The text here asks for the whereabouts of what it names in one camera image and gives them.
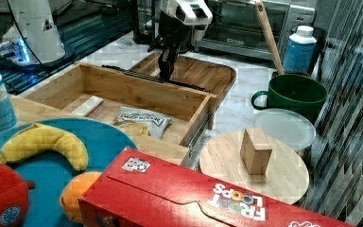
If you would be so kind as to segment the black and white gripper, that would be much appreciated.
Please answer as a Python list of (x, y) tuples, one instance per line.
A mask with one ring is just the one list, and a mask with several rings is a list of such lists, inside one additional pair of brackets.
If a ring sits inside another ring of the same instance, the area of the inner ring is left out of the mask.
[(169, 80), (180, 47), (189, 40), (192, 31), (195, 32), (196, 40), (203, 37), (213, 20), (213, 13), (205, 0), (159, 0), (159, 12), (158, 35), (148, 50), (159, 47), (164, 49), (158, 59), (160, 78)]

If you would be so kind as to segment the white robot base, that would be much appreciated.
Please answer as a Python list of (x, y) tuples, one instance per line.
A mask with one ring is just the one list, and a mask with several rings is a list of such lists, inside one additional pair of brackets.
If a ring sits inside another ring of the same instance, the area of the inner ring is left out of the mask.
[(74, 0), (0, 0), (0, 12), (12, 16), (0, 42), (0, 57), (20, 67), (53, 67), (74, 55), (64, 44), (52, 13), (62, 13)]

